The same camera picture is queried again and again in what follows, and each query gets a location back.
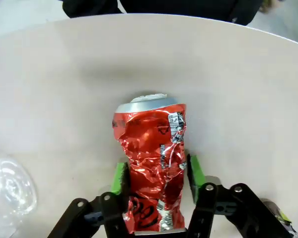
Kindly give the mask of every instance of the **bolt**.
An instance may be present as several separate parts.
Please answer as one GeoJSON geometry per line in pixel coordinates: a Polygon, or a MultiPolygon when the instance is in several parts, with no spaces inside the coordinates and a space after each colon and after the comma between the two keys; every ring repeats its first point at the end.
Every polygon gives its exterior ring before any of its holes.
{"type": "Polygon", "coordinates": [[[240,186],[237,186],[237,187],[234,188],[234,191],[235,192],[242,192],[243,189],[240,186]]]}
{"type": "Polygon", "coordinates": [[[212,191],[214,189],[214,187],[212,185],[207,185],[205,188],[207,191],[212,191]]]}

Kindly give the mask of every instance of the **clear plastic cup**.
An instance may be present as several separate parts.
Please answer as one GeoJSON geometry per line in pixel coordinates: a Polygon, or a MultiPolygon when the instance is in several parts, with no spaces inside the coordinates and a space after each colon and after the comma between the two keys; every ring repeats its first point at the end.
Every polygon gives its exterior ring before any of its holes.
{"type": "Polygon", "coordinates": [[[0,238],[11,237],[36,205],[31,177],[16,160],[0,156],[0,238]]]}

